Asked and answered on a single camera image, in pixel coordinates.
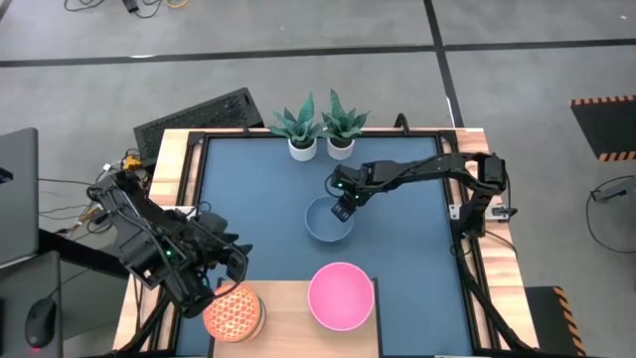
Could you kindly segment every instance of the potted plant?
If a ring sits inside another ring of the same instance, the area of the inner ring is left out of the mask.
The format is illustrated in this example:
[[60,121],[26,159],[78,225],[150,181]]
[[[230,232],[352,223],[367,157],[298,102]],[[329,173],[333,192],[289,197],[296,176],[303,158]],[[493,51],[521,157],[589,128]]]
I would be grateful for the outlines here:
[[270,126],[268,129],[277,135],[287,138],[289,153],[299,161],[307,161],[316,155],[318,134],[322,131],[322,125],[312,126],[314,119],[314,97],[312,93],[305,100],[298,112],[298,118],[285,108],[284,114],[275,112],[274,115],[283,125],[282,128]]
[[362,134],[360,130],[367,121],[369,112],[356,115],[353,108],[349,113],[340,104],[338,94],[331,89],[331,113],[322,113],[327,128],[322,136],[327,138],[327,151],[336,160],[347,159],[354,151],[356,137]]

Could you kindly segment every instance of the computer mouse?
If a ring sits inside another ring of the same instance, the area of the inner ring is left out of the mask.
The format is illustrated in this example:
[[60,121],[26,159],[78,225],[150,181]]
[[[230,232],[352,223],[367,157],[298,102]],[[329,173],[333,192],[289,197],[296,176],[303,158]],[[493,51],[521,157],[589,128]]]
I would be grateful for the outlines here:
[[33,303],[24,324],[24,337],[33,348],[46,347],[56,334],[56,302],[48,297]]

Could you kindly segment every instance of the white pot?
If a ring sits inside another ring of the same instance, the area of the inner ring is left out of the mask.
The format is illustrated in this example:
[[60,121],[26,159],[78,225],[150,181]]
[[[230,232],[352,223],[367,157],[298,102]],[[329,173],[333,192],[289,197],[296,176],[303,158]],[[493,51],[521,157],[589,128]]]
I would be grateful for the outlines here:
[[351,144],[347,147],[338,148],[331,143],[331,140],[327,139],[327,151],[332,158],[336,160],[345,160],[351,156],[351,153],[354,152],[354,144],[356,144],[356,139],[353,139]]
[[316,151],[318,149],[318,140],[314,139],[314,143],[311,144],[309,148],[298,149],[295,146],[291,145],[291,140],[287,139],[287,144],[289,145],[289,154],[298,160],[298,161],[307,161],[316,156]]

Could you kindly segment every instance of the black floor stripe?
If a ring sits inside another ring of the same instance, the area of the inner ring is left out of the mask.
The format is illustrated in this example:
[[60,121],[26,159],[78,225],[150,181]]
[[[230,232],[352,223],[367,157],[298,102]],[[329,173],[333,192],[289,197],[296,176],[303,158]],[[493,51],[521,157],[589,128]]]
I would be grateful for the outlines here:
[[439,31],[439,25],[437,24],[437,16],[435,15],[432,0],[424,0],[424,8],[426,9],[426,16],[428,17],[430,33],[433,37],[433,47],[435,49],[435,55],[437,55],[437,63],[439,64],[439,71],[441,72],[441,80],[444,84],[444,91],[446,92],[446,98],[448,99],[448,104],[450,106],[450,116],[453,120],[454,126],[463,127],[464,119],[462,118],[461,111],[459,110],[459,100],[457,99],[457,93],[455,92],[453,78],[450,75],[450,68],[448,66],[448,60],[446,59],[446,53],[444,52],[444,44],[441,40],[441,32]]
[[0,61],[0,68],[148,64],[148,63],[212,61],[212,60],[273,59],[273,58],[293,58],[293,57],[308,57],[308,56],[411,54],[411,53],[432,52],[432,51],[433,51],[433,46],[431,45],[382,45],[382,46],[309,48],[309,49],[290,49],[290,50],[237,51],[237,52],[225,52],[225,53],[182,54],[182,55],[122,56],[122,57],[105,57],[105,58],[50,59],[50,60],[9,60],[9,61]]
[[11,2],[13,0],[0,0],[0,2],[2,2],[0,4],[0,21],[2,21],[2,18],[4,17],[4,14],[7,13],[7,10],[9,10],[9,5],[11,5]]
[[445,51],[497,51],[497,50],[539,50],[539,49],[575,49],[611,46],[636,46],[636,39],[612,40],[578,40],[578,41],[547,41],[547,42],[519,42],[493,44],[458,44],[446,45]]

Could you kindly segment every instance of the orange mesh ball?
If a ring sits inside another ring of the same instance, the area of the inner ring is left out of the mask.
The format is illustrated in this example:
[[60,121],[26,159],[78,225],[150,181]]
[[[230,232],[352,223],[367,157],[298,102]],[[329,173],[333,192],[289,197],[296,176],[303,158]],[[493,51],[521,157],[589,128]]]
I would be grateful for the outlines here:
[[[215,294],[221,294],[233,285],[226,283],[217,288]],[[215,299],[203,312],[208,333],[225,342],[252,339],[259,333],[263,321],[264,311],[260,299],[243,284],[227,296]]]

